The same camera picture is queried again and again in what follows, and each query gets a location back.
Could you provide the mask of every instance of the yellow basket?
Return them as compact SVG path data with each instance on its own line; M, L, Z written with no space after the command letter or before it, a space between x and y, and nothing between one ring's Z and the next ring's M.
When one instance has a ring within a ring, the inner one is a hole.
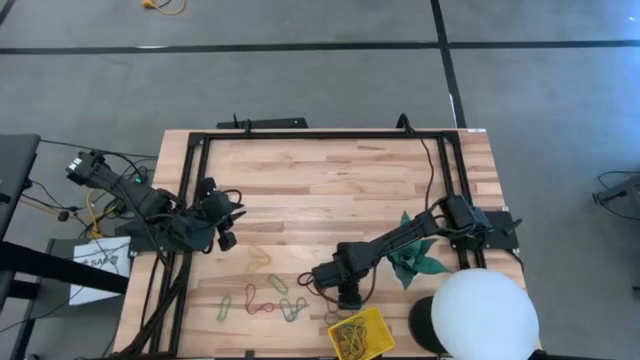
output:
M377 307L333 325L329 337L340 360L369 360L396 345Z

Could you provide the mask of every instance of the white lamp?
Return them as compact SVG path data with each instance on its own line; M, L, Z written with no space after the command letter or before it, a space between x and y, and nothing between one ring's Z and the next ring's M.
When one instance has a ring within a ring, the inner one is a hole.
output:
M538 344L538 317L527 294L486 269L451 275L414 305L409 326L427 350L461 360L526 360Z

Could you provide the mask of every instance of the wooden table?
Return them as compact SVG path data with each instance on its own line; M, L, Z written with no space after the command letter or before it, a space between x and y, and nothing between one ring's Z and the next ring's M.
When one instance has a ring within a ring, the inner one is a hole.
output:
M155 187L178 192L188 133L165 132ZM484 209L504 207L487 133L460 130L459 135L474 204ZM445 195L442 169L436 142L425 143L435 167L430 194L434 201ZM191 179L195 179L198 158L196 154ZM459 191L452 154L449 159ZM337 242L371 240L397 227L403 211L411 217L423 211L430 170L425 150L416 139L215 140L207 175L214 176L221 188L241 190L247 214L233 228L236 247L220 252L215 245L209 255L194 255L178 355L244 356L246 350L255 350L257 356L307 357L333 356L335 352L324 321L325 301L298 286L296 277L329 261ZM271 263L248 269L256 247L269 254ZM438 240L428 255L458 270L457 256L448 240ZM485 257L488 268L525 287L519 264L508 254L487 250ZM153 259L152 254L136 258L116 351L128 345L139 329ZM471 254L469 259L473 266ZM267 281L270 273L288 285L290 290L284 297L295 302L302 296L310 304L292 323L283 318L278 306L283 295ZM365 307L379 307L389 325L396 341L389 355L429 355L411 338L407 315L418 299L432 295L447 276L419 275L404 291L390 263L386 259L380 262L376 289ZM155 292L160 278L158 271ZM254 304L273 302L273 312L249 315L245 311L248 283L257 287ZM370 284L371 275L361 281L363 294ZM226 321L220 323L216 317L226 294L232 296L231 308ZM156 300L152 297L148 314ZM167 348L172 318L170 309L160 349Z

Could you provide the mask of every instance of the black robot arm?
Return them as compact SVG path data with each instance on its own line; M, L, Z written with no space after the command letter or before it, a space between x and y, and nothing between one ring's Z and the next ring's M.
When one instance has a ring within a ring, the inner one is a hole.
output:
M244 215L244 211L234 213L243 205L231 202L227 194L217 190L212 178L198 184L191 207L166 190L113 172L100 152L80 152L67 167L67 178L78 185L108 191L134 212L136 221L116 228L116 235L131 236L132 251L209 252L216 231L222 251L236 244L229 230Z
M432 212L437 206L441 207L450 228L440 227L436 223ZM370 242L339 243L333 254L333 261L311 270L313 285L322 295L327 288L337 286L340 297L334 302L341 309L356 310L364 303L358 294L358 281L367 276L369 270L375 268L380 259L389 253L434 235L475 236L488 231L492 231L491 224L481 210L470 206L464 197L451 195L438 200L409 223Z

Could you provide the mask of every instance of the rubber band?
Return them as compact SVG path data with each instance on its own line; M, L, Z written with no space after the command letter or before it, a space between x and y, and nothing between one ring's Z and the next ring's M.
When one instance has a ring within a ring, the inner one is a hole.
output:
M247 294L247 302L244 304L244 309L247 310L247 313L249 315L253 315L255 313L257 313L258 311L264 311L264 312L272 312L273 309L275 309L275 305L273 305L273 303L264 303L260 306L258 306L258 308L255 311L251 310L251 302L253 301L253 299L256 297L256 286L253 284L247 284L247 287L244 288L246 294Z
M286 305L289 306L289 314L288 315L284 311L285 307L282 305L283 302L285 302ZM282 310L282 315L284 315L284 319L287 322L296 321L300 311L302 311L302 309L306 308L307 306L309 306L309 304L307 303L307 299L305 299L303 297L299 297L298 300L296 300L296 308L295 308L295 310L293 309L293 305L291 305L291 302L289 302L289 299L285 299L285 298L280 299L280 310Z
M222 301L220 302L220 312L218 313L218 317L216 317L216 320L218 320L218 322L224 322L227 319L230 306L231 295L227 294L222 298Z
M267 280L269 281L269 284L271 284L271 286L273 286L280 294L287 295L287 293L289 293L289 287L278 277L278 275L269 274Z
M249 257L255 259L247 264L247 273L255 273L259 268L271 264L271 256L266 251L254 245L249 246L247 249Z
M367 352L367 328L364 318L357 317L347 324L340 325L336 330L338 347L343 359L357 360Z

